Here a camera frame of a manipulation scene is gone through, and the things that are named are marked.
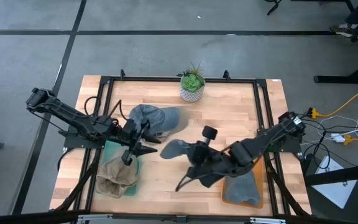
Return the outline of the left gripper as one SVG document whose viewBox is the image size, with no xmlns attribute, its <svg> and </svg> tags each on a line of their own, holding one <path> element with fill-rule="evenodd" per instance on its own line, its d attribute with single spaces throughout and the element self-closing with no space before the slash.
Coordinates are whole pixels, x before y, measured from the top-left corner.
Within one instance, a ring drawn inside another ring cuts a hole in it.
<svg viewBox="0 0 358 224">
<path fill-rule="evenodd" d="M 140 143 L 141 139 L 151 143 L 161 143 L 159 139 L 149 133 L 149 128 L 149 121 L 145 121 L 140 125 L 140 128 L 137 129 L 135 121 L 133 119 L 128 119 L 121 129 L 121 132 L 119 133 L 120 143 L 128 147 L 121 156 L 125 166 L 130 166 L 132 164 L 132 156 L 139 157 L 158 151 L 155 148 L 144 146 Z"/>
</svg>

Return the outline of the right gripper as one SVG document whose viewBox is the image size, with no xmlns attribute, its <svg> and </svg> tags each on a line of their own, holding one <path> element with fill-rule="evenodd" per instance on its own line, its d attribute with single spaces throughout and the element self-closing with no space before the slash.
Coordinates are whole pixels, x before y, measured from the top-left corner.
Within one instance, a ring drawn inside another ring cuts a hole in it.
<svg viewBox="0 0 358 224">
<path fill-rule="evenodd" d="M 201 185 L 207 188 L 224 177 L 221 175 L 223 171 L 216 170 L 223 154 L 209 146 L 210 141 L 215 140 L 217 133 L 217 129 L 205 126 L 202 131 L 204 140 L 189 143 L 189 150 L 186 153 L 191 164 L 186 177 L 199 180 Z"/>
</svg>

